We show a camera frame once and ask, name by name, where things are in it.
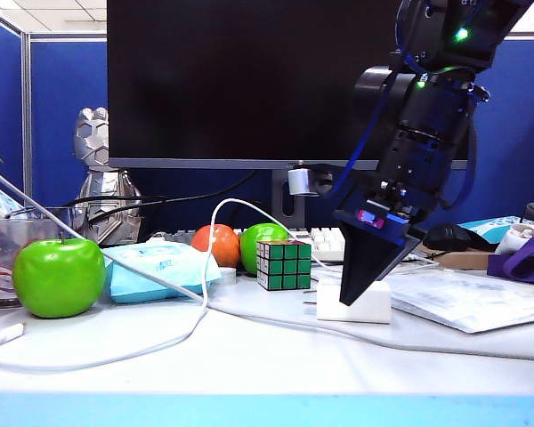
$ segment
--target monitor stand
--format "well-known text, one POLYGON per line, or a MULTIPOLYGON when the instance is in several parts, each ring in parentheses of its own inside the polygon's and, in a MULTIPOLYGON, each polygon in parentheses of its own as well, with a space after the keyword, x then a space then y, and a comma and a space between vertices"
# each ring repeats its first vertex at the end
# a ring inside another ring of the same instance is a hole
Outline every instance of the monitor stand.
POLYGON ((289 229, 304 229, 304 197, 288 192, 287 169, 275 169, 271 175, 271 212, 289 229))

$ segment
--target tissue pack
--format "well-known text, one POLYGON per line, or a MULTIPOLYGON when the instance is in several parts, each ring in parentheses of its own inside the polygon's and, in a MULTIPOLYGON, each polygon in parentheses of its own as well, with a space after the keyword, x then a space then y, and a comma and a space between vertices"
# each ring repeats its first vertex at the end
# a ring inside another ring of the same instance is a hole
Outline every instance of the tissue pack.
MULTIPOLYGON (((115 246, 104 251, 117 260, 162 278, 167 282, 202 293, 201 272, 206 254, 184 243, 150 241, 115 246)), ((207 261, 206 285, 220 278, 220 269, 213 256, 207 261)), ((169 287, 134 273, 118 262, 109 262, 107 277, 110 297, 115 302, 146 302, 184 296, 169 287)))

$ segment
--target black monitor screen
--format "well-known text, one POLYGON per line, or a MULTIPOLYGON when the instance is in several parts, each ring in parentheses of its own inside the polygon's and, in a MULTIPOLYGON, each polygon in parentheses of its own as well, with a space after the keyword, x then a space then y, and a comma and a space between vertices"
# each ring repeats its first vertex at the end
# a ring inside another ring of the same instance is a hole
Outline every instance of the black monitor screen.
MULTIPOLYGON (((344 161, 356 80, 387 65, 399 2, 108 1, 112 165, 344 161)), ((379 158, 369 146, 362 158, 379 158)))

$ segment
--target white desk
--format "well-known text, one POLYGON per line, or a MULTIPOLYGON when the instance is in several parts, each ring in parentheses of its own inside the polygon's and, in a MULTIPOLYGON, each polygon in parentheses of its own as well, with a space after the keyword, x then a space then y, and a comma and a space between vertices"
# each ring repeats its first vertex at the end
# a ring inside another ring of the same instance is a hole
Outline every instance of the white desk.
MULTIPOLYGON (((253 279, 212 286, 211 299, 238 308, 315 319, 302 291, 267 292, 253 279)), ((0 328, 23 321, 5 359, 63 363, 97 359, 164 341, 197 312, 191 302, 96 304, 74 318, 0 310, 0 328)), ((394 311, 390 325, 352 328, 392 342, 492 350, 530 349, 534 324, 468 335, 394 311)), ((0 392, 166 394, 534 395, 534 362, 390 350, 311 329, 281 327, 210 311, 194 335, 166 350, 103 367, 55 374, 0 368, 0 392)))

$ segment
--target apple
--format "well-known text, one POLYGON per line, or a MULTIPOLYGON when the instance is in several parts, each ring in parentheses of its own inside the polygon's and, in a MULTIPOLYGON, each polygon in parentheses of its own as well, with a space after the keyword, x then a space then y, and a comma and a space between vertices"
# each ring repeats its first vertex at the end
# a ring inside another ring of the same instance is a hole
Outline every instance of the apple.
POLYGON ((37 240, 16 257, 12 282, 20 302, 36 316, 75 316, 101 294, 103 253, 96 243, 83 238, 37 240))
MULTIPOLYGON (((201 252, 207 251, 210 226, 205 225, 194 234, 191 245, 201 252)), ((236 267, 239 262, 239 236, 231 227, 214 224, 212 255, 220 267, 236 267)))
POLYGON ((257 274, 257 242, 287 240, 288 234, 280 225, 263 222, 249 227, 239 240, 241 262, 249 274, 257 274))

